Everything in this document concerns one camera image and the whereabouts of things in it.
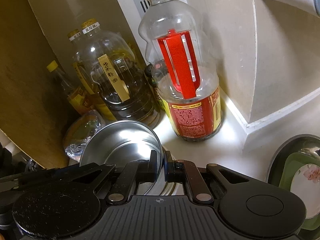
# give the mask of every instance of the clear plastic bottle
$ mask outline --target clear plastic bottle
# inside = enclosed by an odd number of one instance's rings
[[[92,82],[90,76],[87,74],[84,65],[80,62],[80,48],[85,46],[85,37],[81,35],[81,32],[78,29],[75,29],[68,33],[68,38],[72,45],[75,48],[73,60],[73,68],[76,71],[76,74],[81,81],[84,88],[90,94],[90,98],[94,103],[94,106],[99,111],[99,113],[106,119],[110,121],[115,121],[116,118],[110,112],[106,103],[102,100],[98,85]]]
[[[82,24],[87,36],[80,61],[99,85],[102,98],[118,120],[136,120],[154,127],[160,118],[155,99],[121,36],[100,29],[95,19]]]
[[[214,135],[221,123],[219,79],[198,11],[179,0],[148,0],[139,25],[146,59],[173,129],[189,141]]]
[[[66,95],[69,103],[79,114],[83,115],[94,109],[94,105],[88,97],[87,92],[83,91],[81,87],[75,87],[67,74],[58,67],[55,60],[47,65],[47,69],[53,75],[56,82],[61,85],[63,93]]]

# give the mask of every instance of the floral pattern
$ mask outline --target floral pattern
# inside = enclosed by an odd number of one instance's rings
[[[313,183],[318,183],[320,181],[320,168],[317,165],[308,165],[308,170],[306,170],[303,175],[308,179],[312,180]]]

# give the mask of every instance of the yellow bottle cap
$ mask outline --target yellow bottle cap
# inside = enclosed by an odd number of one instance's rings
[[[79,33],[80,31],[78,29],[75,29],[71,32],[68,33],[68,38],[71,38],[73,35],[76,35],[77,33]]]
[[[86,22],[82,23],[81,24],[81,28],[85,29],[85,28],[89,27],[90,25],[92,25],[92,24],[94,24],[96,22],[98,22],[98,21],[95,18],[92,18],[92,19],[87,20]]]
[[[58,67],[58,64],[56,63],[56,61],[52,61],[49,65],[47,65],[47,70],[49,70],[49,72],[54,71],[56,68]]]

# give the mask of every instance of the red label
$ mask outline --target red label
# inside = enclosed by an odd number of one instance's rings
[[[184,137],[201,138],[213,133],[221,122],[219,88],[207,98],[192,104],[168,103],[176,132]]]

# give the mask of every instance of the gold bottle cap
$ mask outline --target gold bottle cap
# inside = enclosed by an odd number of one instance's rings
[[[56,68],[58,67],[58,64],[56,63],[56,61],[52,61],[49,65],[47,65],[47,70],[49,70],[49,72],[54,71]]]
[[[88,33],[89,31],[92,31],[96,27],[99,27],[100,24],[97,22],[95,18],[92,18],[90,20],[87,20],[86,22],[81,24],[82,32],[83,34]]]
[[[90,25],[92,25],[92,24],[94,24],[96,22],[98,22],[98,21],[95,18],[89,19],[89,20],[87,20],[87,21],[85,21],[84,23],[81,24],[81,28],[85,29],[85,28],[89,27]]]
[[[78,29],[75,29],[68,33],[68,38],[70,41],[73,41],[75,38],[78,38],[81,35],[81,32]]]

